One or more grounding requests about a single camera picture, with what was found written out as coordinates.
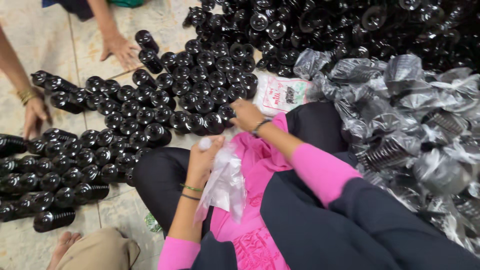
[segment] pink sleeve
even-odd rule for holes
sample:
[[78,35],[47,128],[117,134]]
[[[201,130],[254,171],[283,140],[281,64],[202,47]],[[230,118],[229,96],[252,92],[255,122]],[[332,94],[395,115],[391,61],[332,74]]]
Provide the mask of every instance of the pink sleeve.
[[340,197],[350,179],[362,177],[347,163],[309,144],[295,149],[290,163],[325,207]]
[[198,252],[199,243],[167,236],[158,260],[158,270],[188,269],[192,267]]

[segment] dark fabric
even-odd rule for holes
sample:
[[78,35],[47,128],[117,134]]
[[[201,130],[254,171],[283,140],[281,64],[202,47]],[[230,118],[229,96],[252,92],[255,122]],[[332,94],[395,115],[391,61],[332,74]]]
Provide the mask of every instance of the dark fabric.
[[342,196],[331,202],[329,208],[346,216],[385,247],[402,269],[480,269],[480,260],[473,254],[363,179],[349,181]]
[[275,172],[260,208],[292,270],[400,269],[384,247],[346,217],[320,208],[306,189],[294,170]]

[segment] bare foot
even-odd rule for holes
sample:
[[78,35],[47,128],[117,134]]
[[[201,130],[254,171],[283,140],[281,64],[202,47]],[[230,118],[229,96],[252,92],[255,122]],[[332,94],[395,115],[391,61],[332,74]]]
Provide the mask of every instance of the bare foot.
[[80,238],[82,238],[82,236],[79,233],[72,234],[71,232],[64,232],[60,236],[59,242],[53,251],[52,260],[50,260],[47,270],[54,270],[67,250]]

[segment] green bangle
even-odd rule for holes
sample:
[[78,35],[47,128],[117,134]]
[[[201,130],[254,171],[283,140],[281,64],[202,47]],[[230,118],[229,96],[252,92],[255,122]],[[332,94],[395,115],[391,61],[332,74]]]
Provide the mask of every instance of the green bangle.
[[188,188],[188,189],[191,189],[191,190],[194,190],[194,191],[203,191],[204,189],[200,189],[200,188],[194,188],[194,187],[191,187],[191,186],[187,186],[183,183],[180,183],[181,186],[183,186],[184,188]]

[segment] khaki pants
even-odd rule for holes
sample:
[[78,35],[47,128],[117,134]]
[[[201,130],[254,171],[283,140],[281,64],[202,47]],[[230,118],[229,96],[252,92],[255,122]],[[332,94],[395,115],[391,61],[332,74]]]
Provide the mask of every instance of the khaki pants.
[[55,270],[128,270],[139,253],[134,240],[114,228],[100,229],[73,244]]

